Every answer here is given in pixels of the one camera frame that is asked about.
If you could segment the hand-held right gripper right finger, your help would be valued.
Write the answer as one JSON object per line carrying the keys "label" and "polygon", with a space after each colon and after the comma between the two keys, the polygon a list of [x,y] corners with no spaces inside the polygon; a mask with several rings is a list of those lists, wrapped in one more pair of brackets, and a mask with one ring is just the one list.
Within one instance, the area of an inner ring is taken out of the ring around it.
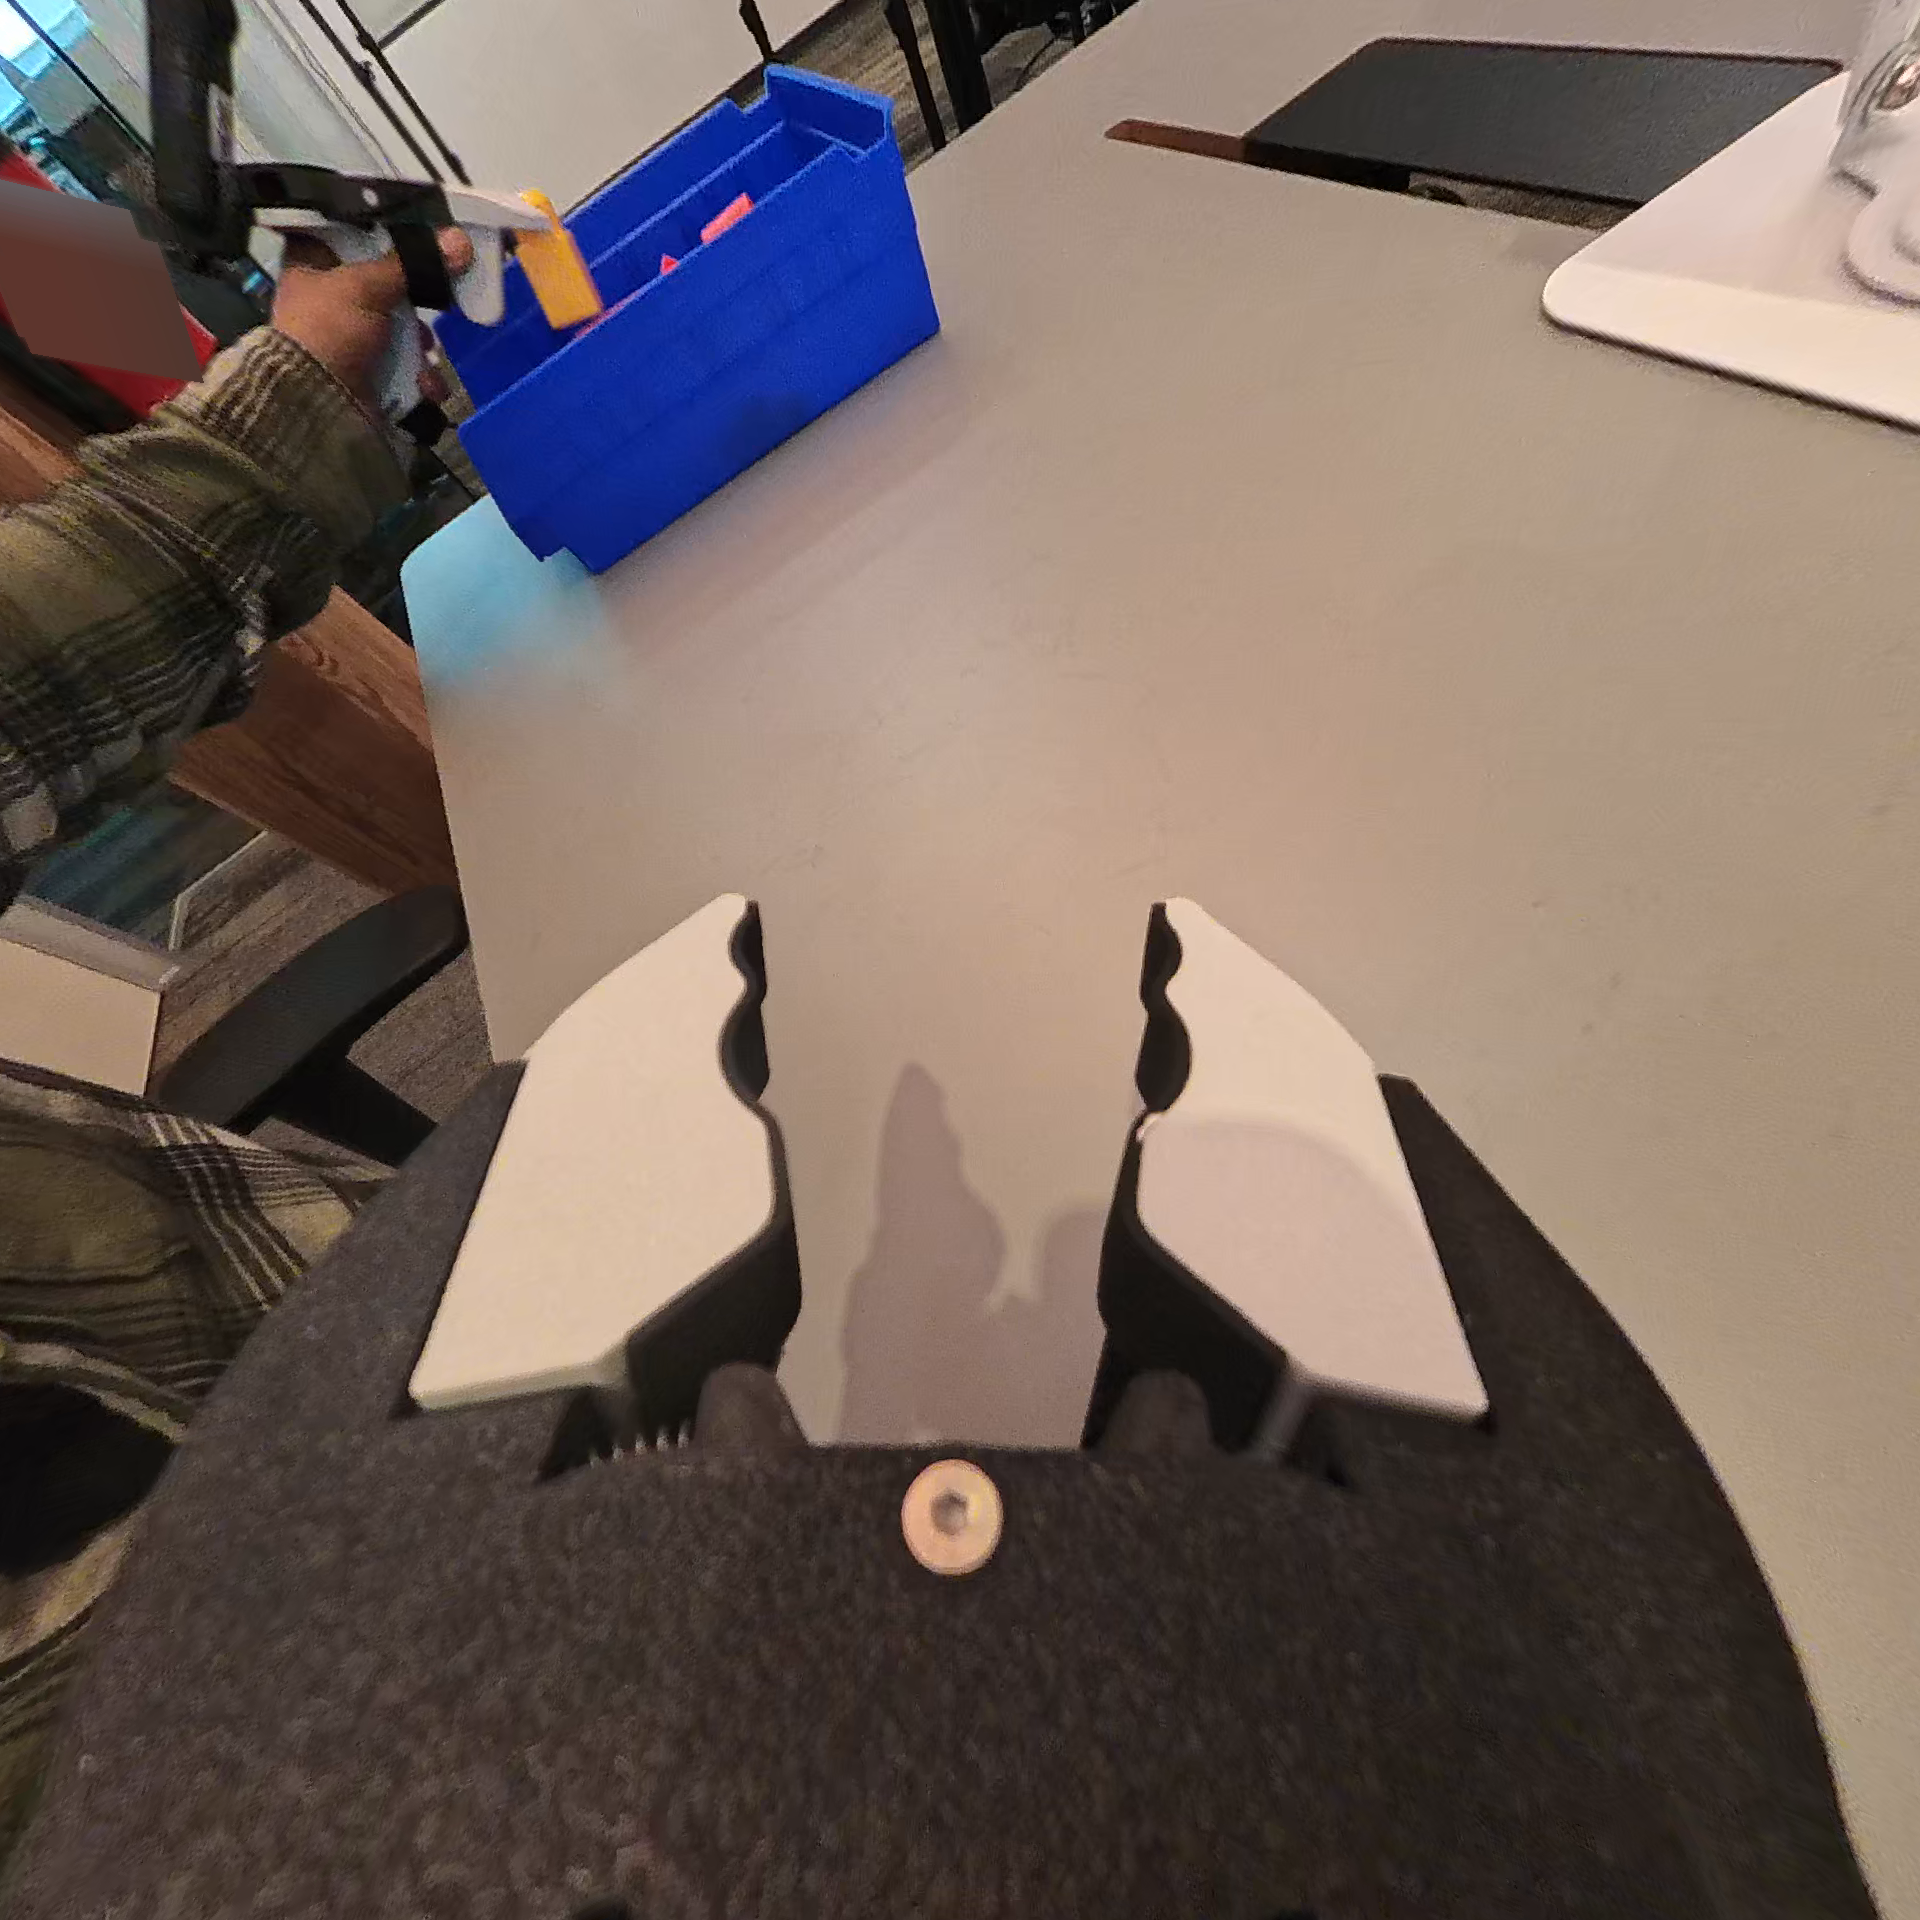
{"label": "hand-held right gripper right finger", "polygon": [[1226,1450],[1290,1450],[1333,1401],[1480,1424],[1491,1391],[1368,1050],[1183,896],[1147,914],[1138,992],[1092,1445],[1149,1373],[1198,1390]]}

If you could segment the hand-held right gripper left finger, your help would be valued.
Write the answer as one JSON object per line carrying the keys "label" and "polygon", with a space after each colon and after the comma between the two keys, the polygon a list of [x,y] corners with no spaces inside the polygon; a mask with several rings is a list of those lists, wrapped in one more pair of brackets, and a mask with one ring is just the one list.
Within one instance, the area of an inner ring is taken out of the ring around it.
{"label": "hand-held right gripper left finger", "polygon": [[407,1395],[574,1395],[605,1449],[686,1449],[709,1381],[773,1373],[800,1319],[765,1111],[760,912],[718,896],[528,1046]]}

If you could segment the orange toy block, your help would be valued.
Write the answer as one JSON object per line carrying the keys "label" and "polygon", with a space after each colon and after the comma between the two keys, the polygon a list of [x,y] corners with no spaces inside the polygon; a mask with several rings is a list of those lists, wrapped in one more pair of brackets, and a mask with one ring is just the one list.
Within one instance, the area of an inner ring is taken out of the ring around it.
{"label": "orange toy block", "polygon": [[552,201],[535,187],[523,187],[519,201],[532,224],[515,231],[515,250],[547,325],[576,328],[599,319],[605,310],[603,296]]}

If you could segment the blue plastic bin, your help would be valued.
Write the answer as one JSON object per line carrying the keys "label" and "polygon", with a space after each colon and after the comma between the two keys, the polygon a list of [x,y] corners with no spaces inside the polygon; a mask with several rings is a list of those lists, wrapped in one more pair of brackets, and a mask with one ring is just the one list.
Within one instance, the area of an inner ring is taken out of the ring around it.
{"label": "blue plastic bin", "polygon": [[[755,210],[702,246],[738,192]],[[599,319],[548,326],[512,263],[503,321],[435,325],[463,453],[536,560],[611,568],[940,328],[894,99],[807,69],[770,66],[565,225]]]}

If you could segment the person's left hand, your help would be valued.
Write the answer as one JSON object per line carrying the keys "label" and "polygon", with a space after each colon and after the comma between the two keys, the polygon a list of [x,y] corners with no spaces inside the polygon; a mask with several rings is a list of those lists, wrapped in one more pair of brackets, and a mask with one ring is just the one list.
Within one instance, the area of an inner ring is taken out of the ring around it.
{"label": "person's left hand", "polygon": [[392,410],[387,371],[392,336],[411,309],[399,253],[340,257],[314,231],[280,238],[271,325],[339,377],[375,418]]}

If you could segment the wooden pillar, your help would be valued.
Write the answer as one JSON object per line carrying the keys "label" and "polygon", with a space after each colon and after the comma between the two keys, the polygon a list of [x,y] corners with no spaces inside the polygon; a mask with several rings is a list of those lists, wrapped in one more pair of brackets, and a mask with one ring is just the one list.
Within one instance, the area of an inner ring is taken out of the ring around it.
{"label": "wooden pillar", "polygon": [[458,874],[415,661],[334,589],[322,611],[261,650],[247,705],[188,737],[131,802],[174,777],[364,881]]}

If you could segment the black tripod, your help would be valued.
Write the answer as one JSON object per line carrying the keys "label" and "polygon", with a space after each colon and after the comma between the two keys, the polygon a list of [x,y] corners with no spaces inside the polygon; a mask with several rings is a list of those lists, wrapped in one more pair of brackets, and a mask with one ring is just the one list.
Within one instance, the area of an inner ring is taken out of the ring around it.
{"label": "black tripod", "polygon": [[399,168],[541,187],[570,207],[770,64],[904,97],[940,151],[1125,3],[275,3],[351,130]]}

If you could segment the white box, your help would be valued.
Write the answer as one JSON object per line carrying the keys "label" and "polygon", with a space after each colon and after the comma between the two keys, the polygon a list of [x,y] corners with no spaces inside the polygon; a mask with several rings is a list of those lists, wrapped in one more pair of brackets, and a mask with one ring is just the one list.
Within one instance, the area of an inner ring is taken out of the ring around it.
{"label": "white box", "polygon": [[2,917],[2,1058],[147,1091],[178,960],[144,938],[23,896]]}

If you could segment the white document stand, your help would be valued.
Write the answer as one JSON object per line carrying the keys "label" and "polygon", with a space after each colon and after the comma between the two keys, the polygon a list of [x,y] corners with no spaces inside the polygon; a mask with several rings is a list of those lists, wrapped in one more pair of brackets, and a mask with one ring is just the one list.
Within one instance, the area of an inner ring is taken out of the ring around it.
{"label": "white document stand", "polygon": [[1563,261],[1560,328],[1918,427],[1918,3]]}

